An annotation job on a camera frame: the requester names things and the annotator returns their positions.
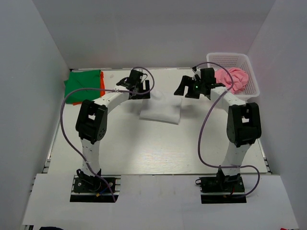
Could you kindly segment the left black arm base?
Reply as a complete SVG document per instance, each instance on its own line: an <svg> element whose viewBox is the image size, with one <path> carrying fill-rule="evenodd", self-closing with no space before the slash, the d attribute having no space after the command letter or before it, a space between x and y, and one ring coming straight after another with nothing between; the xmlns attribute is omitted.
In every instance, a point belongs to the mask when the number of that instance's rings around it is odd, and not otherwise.
<svg viewBox="0 0 307 230"><path fill-rule="evenodd" d="M113 195L111 194L107 184L98 179L94 185L90 185L85 180L74 176L70 202L71 203L115 203L120 193L120 176L106 176L104 179L108 182Z"/></svg>

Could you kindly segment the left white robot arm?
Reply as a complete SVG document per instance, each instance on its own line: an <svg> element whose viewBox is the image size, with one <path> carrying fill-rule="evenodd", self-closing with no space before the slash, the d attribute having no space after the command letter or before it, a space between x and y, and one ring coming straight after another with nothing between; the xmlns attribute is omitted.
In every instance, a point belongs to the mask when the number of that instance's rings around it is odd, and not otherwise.
<svg viewBox="0 0 307 230"><path fill-rule="evenodd" d="M107 131L108 114L127 100L149 99L150 83L142 71L132 69L128 77L121 79L111 90L98 99L84 100L81 104L76 122L76 131L82 144L82 168L77 175L84 177L85 186L90 191L97 191L101 187L99 164L100 141Z"/></svg>

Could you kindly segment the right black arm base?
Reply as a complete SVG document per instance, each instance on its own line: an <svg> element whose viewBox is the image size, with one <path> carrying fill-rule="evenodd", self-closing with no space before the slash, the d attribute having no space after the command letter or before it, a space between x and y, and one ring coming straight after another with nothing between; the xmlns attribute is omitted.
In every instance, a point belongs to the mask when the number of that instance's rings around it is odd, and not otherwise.
<svg viewBox="0 0 307 230"><path fill-rule="evenodd" d="M202 204L244 204L247 202L242 177L236 182L220 185L216 177L200 177L195 181L200 187Z"/></svg>

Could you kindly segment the pink t shirt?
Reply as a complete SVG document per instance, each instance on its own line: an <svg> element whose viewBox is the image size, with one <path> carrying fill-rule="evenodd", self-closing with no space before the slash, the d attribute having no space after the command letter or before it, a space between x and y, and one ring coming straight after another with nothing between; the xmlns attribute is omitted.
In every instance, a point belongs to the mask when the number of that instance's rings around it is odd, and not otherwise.
<svg viewBox="0 0 307 230"><path fill-rule="evenodd" d="M230 90L231 93L239 94L243 92L249 80L248 74L240 68L229 68L227 70L231 74L234 82L234 85ZM230 88L232 86L232 81L229 75L223 69L219 69L215 72L215 78L217 83L222 83L226 88Z"/></svg>

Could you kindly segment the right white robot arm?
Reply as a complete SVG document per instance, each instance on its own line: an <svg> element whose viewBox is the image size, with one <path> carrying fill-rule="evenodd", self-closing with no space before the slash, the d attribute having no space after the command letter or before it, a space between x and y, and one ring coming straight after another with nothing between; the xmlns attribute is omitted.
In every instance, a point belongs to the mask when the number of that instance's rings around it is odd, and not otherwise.
<svg viewBox="0 0 307 230"><path fill-rule="evenodd" d="M199 99L204 95L227 112L226 134L229 140L223 163L217 167L217 187L228 191L240 177L243 159L255 141L261 136L259 106L247 103L218 83L213 68L194 67L193 77L184 75L175 95Z"/></svg>

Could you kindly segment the white t shirt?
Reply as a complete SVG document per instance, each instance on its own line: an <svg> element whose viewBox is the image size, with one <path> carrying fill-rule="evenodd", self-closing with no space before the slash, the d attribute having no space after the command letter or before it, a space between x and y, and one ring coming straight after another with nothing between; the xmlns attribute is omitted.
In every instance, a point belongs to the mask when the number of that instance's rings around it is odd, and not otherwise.
<svg viewBox="0 0 307 230"><path fill-rule="evenodd" d="M178 125L182 98L168 92L152 90L150 99L144 99L140 119Z"/></svg>

